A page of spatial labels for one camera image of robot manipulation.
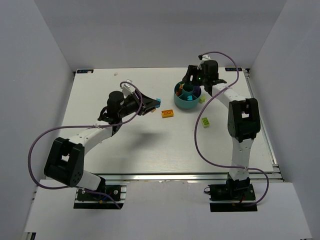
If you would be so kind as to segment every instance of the gray wall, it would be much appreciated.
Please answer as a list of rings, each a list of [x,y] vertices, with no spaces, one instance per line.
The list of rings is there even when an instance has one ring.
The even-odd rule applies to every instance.
[[[320,2],[289,0],[251,69],[280,170],[320,240]]]
[[[70,67],[251,67],[286,0],[35,0]],[[221,66],[230,66],[215,56]]]
[[[29,147],[61,123],[73,76],[33,0],[1,1],[0,33],[0,238],[17,240],[35,190]],[[46,137],[34,152],[38,179],[50,144]]]

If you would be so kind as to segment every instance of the blue toy brick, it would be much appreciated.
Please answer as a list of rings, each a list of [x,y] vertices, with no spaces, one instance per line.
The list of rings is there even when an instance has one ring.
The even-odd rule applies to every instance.
[[[160,98],[156,98],[155,100],[157,100],[158,102],[161,103],[161,99]],[[160,104],[155,106],[156,109],[160,108]]]

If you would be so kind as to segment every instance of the yellow-green block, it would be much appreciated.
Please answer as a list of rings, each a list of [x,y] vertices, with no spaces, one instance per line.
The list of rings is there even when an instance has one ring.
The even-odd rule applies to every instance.
[[[199,103],[203,104],[205,101],[206,101],[206,97],[205,96],[199,97]]]
[[[208,118],[206,118],[206,117],[201,118],[201,123],[202,123],[202,126],[203,126],[204,128],[210,127],[209,120],[208,120]]]

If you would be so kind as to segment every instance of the purple cable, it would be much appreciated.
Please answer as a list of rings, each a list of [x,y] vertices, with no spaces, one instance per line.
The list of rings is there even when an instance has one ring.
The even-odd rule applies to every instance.
[[[121,209],[121,207],[118,205],[118,203],[116,203],[116,201],[111,196],[109,196],[108,194],[103,193],[103,192],[98,192],[98,191],[91,191],[91,190],[86,189],[86,188],[84,190],[89,194],[97,194],[97,195],[102,195],[102,196],[105,196],[105,197],[109,198],[114,203],[114,205],[116,205],[116,207],[118,209]]]
[[[214,95],[213,97],[211,97],[210,100],[204,105],[204,107],[203,107],[202,110],[200,111],[199,116],[197,117],[197,119],[196,119],[196,121],[195,121],[195,127],[194,127],[194,145],[195,145],[196,151],[197,151],[197,153],[200,155],[200,157],[201,157],[204,161],[206,161],[208,164],[213,165],[213,166],[215,166],[215,167],[225,168],[225,169],[246,169],[244,166],[227,166],[227,165],[220,165],[220,164],[213,163],[213,162],[209,161],[208,159],[206,159],[206,158],[202,155],[202,153],[200,152],[200,150],[199,150],[198,141],[197,141],[197,129],[198,129],[198,124],[199,124],[201,115],[203,114],[203,112],[205,111],[205,109],[207,108],[207,106],[208,106],[216,97],[218,97],[221,93],[223,93],[224,91],[226,91],[228,88],[230,88],[230,87],[232,87],[233,85],[235,85],[235,84],[238,82],[238,80],[239,80],[239,69],[238,69],[235,61],[234,61],[230,56],[228,56],[228,55],[226,55],[225,53],[220,52],[220,51],[209,51],[209,52],[206,52],[206,53],[201,54],[201,56],[207,55],[207,54],[220,54],[220,55],[223,55],[223,56],[227,57],[228,59],[230,59],[231,62],[233,63],[233,65],[234,65],[235,69],[236,69],[236,80],[235,80],[233,83],[231,83],[230,85],[228,85],[228,87],[225,87],[224,89],[222,89],[221,91],[219,91],[216,95]],[[263,173],[264,176],[265,176],[265,179],[266,179],[266,188],[265,188],[264,194],[262,195],[262,197],[261,197],[258,201],[254,202],[254,203],[252,203],[252,204],[245,205],[246,207],[250,207],[250,206],[253,206],[253,205],[255,205],[255,204],[260,203],[260,202],[265,198],[265,196],[267,195],[267,192],[268,192],[268,190],[269,190],[269,178],[268,178],[267,174],[266,174],[264,171],[262,171],[261,169],[259,169],[259,168],[248,167],[247,169],[248,169],[248,170],[259,171],[259,172]]]
[[[142,108],[142,105],[143,105],[143,102],[142,102],[142,94],[141,92],[139,91],[139,89],[133,85],[131,82],[126,82],[126,81],[122,81],[120,82],[120,87],[123,85],[123,84],[129,84],[131,85],[132,87],[135,88],[135,90],[137,91],[139,97],[140,97],[140,105],[139,105],[139,108],[138,110],[135,112],[135,114],[127,121],[124,121],[124,122],[121,122],[121,123],[117,123],[117,124],[110,124],[110,125],[100,125],[99,128],[109,128],[109,127],[116,127],[116,126],[121,126],[123,124],[127,124],[129,123],[131,120],[133,120],[137,115],[138,113],[140,112],[141,108]],[[46,134],[52,132],[52,131],[55,131],[55,130],[60,130],[60,129],[90,129],[90,128],[96,128],[95,125],[71,125],[71,126],[57,126],[57,127],[54,127],[54,128],[51,128],[43,133],[41,133],[34,141],[33,143],[31,144],[31,147],[29,149],[29,153],[28,153],[28,171],[29,171],[29,174],[30,174],[30,177],[31,179],[33,180],[33,182],[38,186],[38,187],[41,187],[43,189],[48,189],[48,190],[58,190],[58,189],[66,189],[66,188],[69,188],[68,186],[58,186],[58,187],[52,187],[52,186],[45,186],[45,185],[42,185],[40,182],[37,181],[37,179],[35,178],[33,172],[32,172],[32,168],[31,168],[31,155],[32,155],[32,151],[34,150],[34,147],[36,145],[36,143]]]

